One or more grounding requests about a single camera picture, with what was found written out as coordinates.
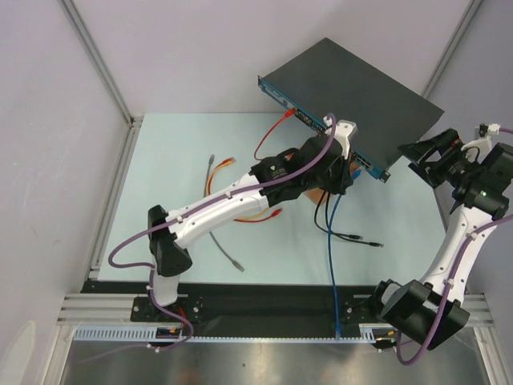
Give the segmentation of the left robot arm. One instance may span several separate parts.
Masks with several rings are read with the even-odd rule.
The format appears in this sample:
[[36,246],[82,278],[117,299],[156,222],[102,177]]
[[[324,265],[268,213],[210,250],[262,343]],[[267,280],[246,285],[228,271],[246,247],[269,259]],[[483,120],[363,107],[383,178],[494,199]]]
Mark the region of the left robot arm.
[[188,209],[149,209],[150,252],[156,264],[148,311],[160,321],[176,313],[180,275],[191,268],[188,247],[203,235],[245,215],[271,209],[320,188],[337,194],[352,184],[350,144],[338,136],[314,136],[301,148],[264,158],[239,180]]

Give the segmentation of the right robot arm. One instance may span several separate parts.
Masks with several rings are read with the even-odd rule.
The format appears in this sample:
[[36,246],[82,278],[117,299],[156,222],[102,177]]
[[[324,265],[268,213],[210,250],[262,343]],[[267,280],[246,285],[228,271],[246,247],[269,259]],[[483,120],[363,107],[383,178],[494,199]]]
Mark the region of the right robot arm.
[[512,147],[492,142],[503,131],[499,124],[483,124],[477,139],[465,144],[449,128],[398,148],[430,187],[447,182],[454,189],[446,236],[426,273],[406,284],[380,282],[369,302],[371,317],[397,330],[398,355],[402,336],[419,344],[412,358],[399,357],[403,365],[416,363],[469,320],[462,304],[472,267],[491,233],[512,219],[503,194],[512,181]]

